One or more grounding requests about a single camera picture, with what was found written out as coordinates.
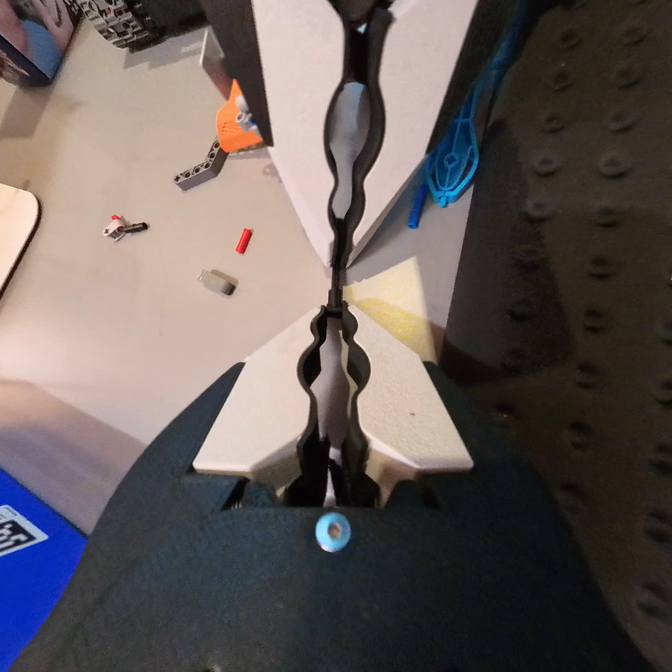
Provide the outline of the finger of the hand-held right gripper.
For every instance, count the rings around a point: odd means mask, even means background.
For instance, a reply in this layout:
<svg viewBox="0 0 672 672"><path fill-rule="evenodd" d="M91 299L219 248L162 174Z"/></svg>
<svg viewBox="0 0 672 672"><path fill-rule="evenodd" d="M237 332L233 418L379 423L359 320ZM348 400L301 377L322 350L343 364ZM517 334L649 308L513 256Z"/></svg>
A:
<svg viewBox="0 0 672 672"><path fill-rule="evenodd" d="M307 238L330 266L335 178L325 128L343 78L345 28L328 1L253 1L252 8L271 123L269 153Z"/></svg>
<svg viewBox="0 0 672 672"><path fill-rule="evenodd" d="M395 1L378 84L384 133L365 177L348 265L362 252L427 154L477 1Z"/></svg>

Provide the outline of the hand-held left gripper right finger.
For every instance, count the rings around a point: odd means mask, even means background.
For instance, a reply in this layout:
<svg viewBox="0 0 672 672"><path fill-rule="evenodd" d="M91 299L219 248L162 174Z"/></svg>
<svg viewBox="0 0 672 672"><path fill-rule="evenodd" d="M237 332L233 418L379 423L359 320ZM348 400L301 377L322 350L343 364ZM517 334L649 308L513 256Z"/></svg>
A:
<svg viewBox="0 0 672 672"><path fill-rule="evenodd" d="M341 308L349 501L383 505L400 482L471 471L474 460L423 360L359 308Z"/></svg>

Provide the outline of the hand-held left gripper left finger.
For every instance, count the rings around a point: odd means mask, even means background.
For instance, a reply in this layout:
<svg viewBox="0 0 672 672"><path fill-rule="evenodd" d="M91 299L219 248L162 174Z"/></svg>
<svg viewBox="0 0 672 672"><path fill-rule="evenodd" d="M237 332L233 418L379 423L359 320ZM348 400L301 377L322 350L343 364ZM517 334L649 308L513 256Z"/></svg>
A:
<svg viewBox="0 0 672 672"><path fill-rule="evenodd" d="M324 306L309 310L245 360L194 458L196 472L284 489L289 503L323 504L329 447L310 386L328 318Z"/></svg>

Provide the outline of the grey wheel module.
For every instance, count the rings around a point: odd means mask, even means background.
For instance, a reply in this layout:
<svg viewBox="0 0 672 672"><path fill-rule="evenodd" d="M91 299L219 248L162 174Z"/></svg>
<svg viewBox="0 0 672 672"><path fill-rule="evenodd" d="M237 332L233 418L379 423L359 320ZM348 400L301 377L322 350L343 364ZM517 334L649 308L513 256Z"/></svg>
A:
<svg viewBox="0 0 672 672"><path fill-rule="evenodd" d="M223 98L216 114L216 138L206 158L179 172L173 183L188 191L219 175L230 155L239 155L265 147L260 130L236 79L226 67L224 51L212 28L207 28L201 47L199 64Z"/></svg>

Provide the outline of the black toy axle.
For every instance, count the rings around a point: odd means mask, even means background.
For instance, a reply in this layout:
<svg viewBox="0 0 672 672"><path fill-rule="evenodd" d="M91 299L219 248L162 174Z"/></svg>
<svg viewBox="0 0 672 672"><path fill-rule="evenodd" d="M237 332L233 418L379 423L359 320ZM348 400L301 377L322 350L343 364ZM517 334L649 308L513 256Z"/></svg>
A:
<svg viewBox="0 0 672 672"><path fill-rule="evenodd" d="M341 287L341 259L343 256L343 246L345 245L346 227L344 220L339 217L332 217L332 230L334 241L331 256L331 288L330 293L340 290Z"/></svg>

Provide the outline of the blue storage bin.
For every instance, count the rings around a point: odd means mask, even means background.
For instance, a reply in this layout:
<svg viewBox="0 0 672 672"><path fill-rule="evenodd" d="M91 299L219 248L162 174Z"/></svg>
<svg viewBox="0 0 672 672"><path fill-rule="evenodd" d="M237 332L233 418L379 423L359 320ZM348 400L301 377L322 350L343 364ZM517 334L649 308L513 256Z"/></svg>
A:
<svg viewBox="0 0 672 672"><path fill-rule="evenodd" d="M1 670L8 671L70 581L87 537L1 471Z"/></svg>

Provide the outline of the grey orange tracked toy robot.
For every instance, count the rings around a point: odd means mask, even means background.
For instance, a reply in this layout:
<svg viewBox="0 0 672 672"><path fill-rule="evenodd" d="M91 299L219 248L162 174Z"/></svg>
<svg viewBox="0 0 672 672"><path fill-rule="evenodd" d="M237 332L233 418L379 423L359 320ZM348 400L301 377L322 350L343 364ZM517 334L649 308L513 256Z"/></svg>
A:
<svg viewBox="0 0 672 672"><path fill-rule="evenodd" d="M117 48L139 48L158 41L161 31L141 1L78 1L97 32Z"/></svg>

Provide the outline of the small blue toy pin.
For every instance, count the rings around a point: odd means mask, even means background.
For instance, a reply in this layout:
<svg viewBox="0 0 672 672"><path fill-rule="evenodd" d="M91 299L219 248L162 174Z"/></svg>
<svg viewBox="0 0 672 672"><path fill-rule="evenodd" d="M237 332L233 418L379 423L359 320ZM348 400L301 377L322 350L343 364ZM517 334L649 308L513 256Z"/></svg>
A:
<svg viewBox="0 0 672 672"><path fill-rule="evenodd" d="M419 221L424 210L428 193L429 187L427 182L423 180L416 188L413 204L411 206L411 211L408 217L408 227L411 230L417 230L419 227Z"/></svg>

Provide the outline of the short grey toy beam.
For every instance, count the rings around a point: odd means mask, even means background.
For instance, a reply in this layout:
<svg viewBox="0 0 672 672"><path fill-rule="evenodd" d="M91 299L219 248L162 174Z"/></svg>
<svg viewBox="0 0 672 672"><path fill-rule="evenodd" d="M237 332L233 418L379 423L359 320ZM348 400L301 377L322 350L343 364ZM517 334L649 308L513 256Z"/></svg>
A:
<svg viewBox="0 0 672 672"><path fill-rule="evenodd" d="M231 297L238 287L235 279L215 269L203 269L198 281L209 291L225 297Z"/></svg>

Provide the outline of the black perforated mat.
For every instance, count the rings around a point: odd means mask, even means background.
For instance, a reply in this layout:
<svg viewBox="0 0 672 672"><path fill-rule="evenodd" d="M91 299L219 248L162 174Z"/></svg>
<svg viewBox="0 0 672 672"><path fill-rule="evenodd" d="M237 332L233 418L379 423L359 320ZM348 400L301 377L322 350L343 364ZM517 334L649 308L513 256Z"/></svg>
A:
<svg viewBox="0 0 672 672"><path fill-rule="evenodd" d="M492 109L441 365L671 670L671 2L548 1Z"/></svg>

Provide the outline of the dark blue toy kit box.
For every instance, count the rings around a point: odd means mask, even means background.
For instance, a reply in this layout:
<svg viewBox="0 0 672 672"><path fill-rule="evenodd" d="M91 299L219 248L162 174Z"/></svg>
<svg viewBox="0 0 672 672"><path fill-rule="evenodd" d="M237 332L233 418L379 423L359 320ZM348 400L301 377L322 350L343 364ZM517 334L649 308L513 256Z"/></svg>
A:
<svg viewBox="0 0 672 672"><path fill-rule="evenodd" d="M51 85L81 17L76 1L2 1L1 78L21 88Z"/></svg>

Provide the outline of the small black white red connector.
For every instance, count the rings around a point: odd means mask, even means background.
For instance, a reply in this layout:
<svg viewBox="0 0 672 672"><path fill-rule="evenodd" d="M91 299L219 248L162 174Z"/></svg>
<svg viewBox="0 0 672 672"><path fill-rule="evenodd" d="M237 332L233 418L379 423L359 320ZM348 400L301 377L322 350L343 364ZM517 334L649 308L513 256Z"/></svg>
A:
<svg viewBox="0 0 672 672"><path fill-rule="evenodd" d="M146 232L149 228L150 225L148 223L131 223L123 216L113 214L103 230L103 235L114 242L119 242L127 236Z"/></svg>

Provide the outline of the light blue toy frame piece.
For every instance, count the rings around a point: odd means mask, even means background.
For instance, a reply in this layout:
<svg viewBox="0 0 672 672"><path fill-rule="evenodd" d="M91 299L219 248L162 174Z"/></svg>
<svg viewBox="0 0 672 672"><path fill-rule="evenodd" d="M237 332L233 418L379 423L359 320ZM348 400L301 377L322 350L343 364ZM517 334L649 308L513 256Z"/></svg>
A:
<svg viewBox="0 0 672 672"><path fill-rule="evenodd" d="M505 74L512 62L525 17L526 1L519 1L514 19L497 43L483 72L474 80L422 170L429 197L440 207L455 203L472 182L481 157L481 143Z"/></svg>

